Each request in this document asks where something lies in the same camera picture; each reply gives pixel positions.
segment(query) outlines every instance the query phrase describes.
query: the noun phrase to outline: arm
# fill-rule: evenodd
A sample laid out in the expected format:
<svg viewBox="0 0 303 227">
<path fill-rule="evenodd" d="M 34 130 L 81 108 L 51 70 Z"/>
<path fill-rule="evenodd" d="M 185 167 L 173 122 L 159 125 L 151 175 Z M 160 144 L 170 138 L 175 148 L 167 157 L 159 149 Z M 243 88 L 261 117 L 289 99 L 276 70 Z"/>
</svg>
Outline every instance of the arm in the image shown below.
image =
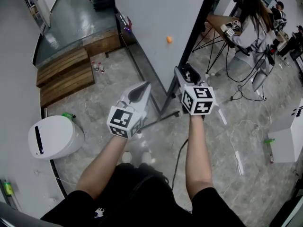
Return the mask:
<svg viewBox="0 0 303 227">
<path fill-rule="evenodd" d="M 126 139 L 114 136 L 84 170 L 76 190 L 88 193 L 95 200 L 111 178 L 126 143 Z"/>
<path fill-rule="evenodd" d="M 186 188 L 190 199 L 208 187 L 213 187 L 213 181 L 203 119 L 200 115 L 190 116 L 186 156 Z"/>
<path fill-rule="evenodd" d="M 273 11 L 272 11 L 270 8 L 265 7 L 265 9 L 266 9 L 267 13 L 273 13 Z"/>
<path fill-rule="evenodd" d="M 254 43 L 257 39 L 258 33 L 255 30 L 254 24 L 252 23 L 250 17 L 248 17 L 244 22 L 242 34 L 240 36 L 234 35 L 231 37 L 231 41 L 241 48 L 247 48 L 251 46 L 251 44 Z"/>
</svg>

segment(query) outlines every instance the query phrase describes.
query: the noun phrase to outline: green object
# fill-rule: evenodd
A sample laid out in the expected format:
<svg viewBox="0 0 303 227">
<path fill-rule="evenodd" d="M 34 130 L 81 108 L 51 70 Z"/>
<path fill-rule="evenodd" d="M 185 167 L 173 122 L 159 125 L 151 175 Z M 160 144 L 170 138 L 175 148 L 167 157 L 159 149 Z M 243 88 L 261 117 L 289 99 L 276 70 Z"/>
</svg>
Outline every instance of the green object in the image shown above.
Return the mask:
<svg viewBox="0 0 303 227">
<path fill-rule="evenodd" d="M 66 117 L 70 120 L 73 120 L 74 118 L 76 118 L 76 115 L 74 115 L 72 113 L 67 113 L 67 112 L 62 113 L 62 116 Z"/>
<path fill-rule="evenodd" d="M 13 194 L 14 194 L 13 189 L 12 189 L 10 183 L 5 182 L 5 183 L 3 184 L 3 186 L 4 186 L 4 190 L 5 190 L 6 195 L 13 195 Z"/>
<path fill-rule="evenodd" d="M 264 143 L 265 144 L 270 144 L 270 143 L 272 143 L 274 141 L 275 141 L 275 139 L 268 139 L 268 140 L 265 140 Z"/>
</svg>

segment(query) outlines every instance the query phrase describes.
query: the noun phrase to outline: white cabinet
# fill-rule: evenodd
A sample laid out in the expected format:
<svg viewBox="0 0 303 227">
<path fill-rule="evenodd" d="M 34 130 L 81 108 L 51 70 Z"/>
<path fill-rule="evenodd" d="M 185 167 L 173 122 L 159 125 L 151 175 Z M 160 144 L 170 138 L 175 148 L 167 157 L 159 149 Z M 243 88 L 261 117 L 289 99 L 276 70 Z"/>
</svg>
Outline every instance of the white cabinet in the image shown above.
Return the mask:
<svg viewBox="0 0 303 227">
<path fill-rule="evenodd" d="M 296 162 L 303 146 L 303 100 L 289 105 L 285 113 L 270 128 L 268 137 L 274 162 Z"/>
</svg>

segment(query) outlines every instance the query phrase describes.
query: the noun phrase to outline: black slot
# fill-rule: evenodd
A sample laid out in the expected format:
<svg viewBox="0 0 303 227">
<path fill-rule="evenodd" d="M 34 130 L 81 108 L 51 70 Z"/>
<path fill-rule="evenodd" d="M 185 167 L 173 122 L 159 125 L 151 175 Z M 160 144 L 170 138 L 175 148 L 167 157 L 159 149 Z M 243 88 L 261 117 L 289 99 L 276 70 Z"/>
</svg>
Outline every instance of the black slot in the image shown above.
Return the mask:
<svg viewBox="0 0 303 227">
<path fill-rule="evenodd" d="M 40 132 L 39 132 L 38 126 L 35 126 L 35 132 L 36 132 L 36 139 L 37 139 L 37 144 L 39 147 L 40 154 L 43 154 L 43 147 L 42 147 L 42 142 L 41 142 L 41 137 L 40 137 Z"/>
</svg>

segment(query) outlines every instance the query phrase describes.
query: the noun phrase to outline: wooden table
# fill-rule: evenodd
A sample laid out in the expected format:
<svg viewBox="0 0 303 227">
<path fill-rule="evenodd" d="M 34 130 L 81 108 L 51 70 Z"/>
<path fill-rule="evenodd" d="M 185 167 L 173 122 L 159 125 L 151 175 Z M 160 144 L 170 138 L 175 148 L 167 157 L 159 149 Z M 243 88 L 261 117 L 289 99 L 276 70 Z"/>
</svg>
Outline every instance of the wooden table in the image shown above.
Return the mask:
<svg viewBox="0 0 303 227">
<path fill-rule="evenodd" d="M 226 25 L 232 21 L 239 20 L 237 17 L 219 16 L 209 14 L 206 18 L 207 22 L 213 27 L 213 29 L 222 37 L 230 48 L 234 48 L 235 44 L 225 35 L 222 31 L 221 26 Z M 237 35 L 241 35 L 240 31 L 235 31 Z"/>
<path fill-rule="evenodd" d="M 215 62 L 217 61 L 217 59 L 219 58 L 220 54 L 222 53 L 222 51 L 224 50 L 224 48 L 228 45 L 230 48 L 234 48 L 235 47 L 235 44 L 225 35 L 225 33 L 222 31 L 221 29 L 221 26 L 222 25 L 225 25 L 225 24 L 228 24 L 232 21 L 235 21 L 235 20 L 238 20 L 238 18 L 236 17 L 229 17 L 229 16 L 219 16 L 219 15 L 211 15 L 209 14 L 206 18 L 206 21 L 212 26 L 211 29 L 206 33 L 205 36 L 203 36 L 203 38 L 201 39 L 201 41 L 195 46 L 195 48 L 193 49 L 192 52 L 196 51 L 196 50 L 199 50 L 199 49 L 202 49 L 204 47 L 207 47 L 209 45 L 212 46 L 212 50 L 211 50 L 211 54 L 210 54 L 210 58 L 209 58 L 209 63 L 208 63 L 208 66 L 207 66 L 207 71 L 206 73 L 209 72 L 209 70 L 213 67 L 213 65 L 215 64 Z M 215 38 L 215 34 L 214 33 L 214 38 L 213 40 L 201 45 L 200 43 L 204 40 L 204 38 L 207 36 L 207 34 L 212 30 L 214 29 L 215 32 L 217 32 L 219 34 L 218 37 Z M 237 35 L 241 35 L 241 32 L 240 31 L 235 31 L 235 33 Z M 222 40 L 219 40 L 219 41 L 216 41 L 215 40 L 217 38 L 221 37 Z M 223 46 L 221 47 L 219 53 L 217 54 L 215 60 L 213 61 L 212 65 L 210 66 L 210 61 L 211 61 L 211 58 L 212 58 L 212 53 L 213 53 L 213 47 L 214 47 L 214 44 L 215 43 L 218 43 L 218 42 L 221 42 L 221 41 L 224 41 L 224 44 Z"/>
</svg>

